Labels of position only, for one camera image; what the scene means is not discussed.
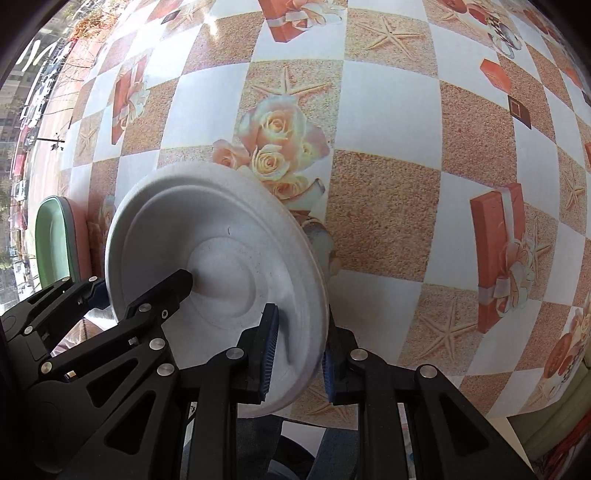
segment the metal screw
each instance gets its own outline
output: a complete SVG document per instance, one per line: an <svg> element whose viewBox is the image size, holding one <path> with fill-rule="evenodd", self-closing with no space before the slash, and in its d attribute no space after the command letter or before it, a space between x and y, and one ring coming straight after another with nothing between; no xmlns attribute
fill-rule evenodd
<svg viewBox="0 0 591 480"><path fill-rule="evenodd" d="M161 338L152 338L150 340L150 348L152 350L162 350L166 342Z"/></svg>
<svg viewBox="0 0 591 480"><path fill-rule="evenodd" d="M437 376L437 368L432 365L423 365L419 369L419 373L425 378L434 378Z"/></svg>
<svg viewBox="0 0 591 480"><path fill-rule="evenodd" d="M42 366L41 366L41 373L43 375L47 375L49 372L51 372L51 367L53 365L51 364L51 362L45 362Z"/></svg>
<svg viewBox="0 0 591 480"><path fill-rule="evenodd" d="M226 351L226 356L230 360L238 360L239 358L242 358L242 355L244 355L244 350L237 346L233 346Z"/></svg>
<svg viewBox="0 0 591 480"><path fill-rule="evenodd" d="M363 350L362 348L356 348L355 350L351 350L351 353L349 355L353 360L357 360L358 362L366 360L369 356L367 351Z"/></svg>
<svg viewBox="0 0 591 480"><path fill-rule="evenodd" d="M162 364L156 369L156 371L158 372L158 375L160 375L161 377L167 377L174 372L174 365Z"/></svg>

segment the white bowl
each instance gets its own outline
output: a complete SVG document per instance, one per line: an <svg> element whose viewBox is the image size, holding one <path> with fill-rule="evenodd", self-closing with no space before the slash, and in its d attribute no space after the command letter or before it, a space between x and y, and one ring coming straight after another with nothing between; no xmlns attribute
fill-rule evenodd
<svg viewBox="0 0 591 480"><path fill-rule="evenodd" d="M117 319L179 268L193 274L193 291L163 324L178 367L235 346L265 303L275 303L281 319L269 393L239 412L263 416L292 403L322 357L328 301L289 211L258 181L220 165L184 162L147 175L119 205L107 239L105 277Z"/></svg>

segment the green container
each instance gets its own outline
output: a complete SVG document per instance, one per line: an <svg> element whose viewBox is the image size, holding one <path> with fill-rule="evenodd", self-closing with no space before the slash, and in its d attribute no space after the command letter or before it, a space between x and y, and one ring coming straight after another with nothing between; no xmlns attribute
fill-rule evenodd
<svg viewBox="0 0 591 480"><path fill-rule="evenodd" d="M39 206L35 250L42 288L64 277L80 280L74 218L65 198L48 197Z"/></svg>

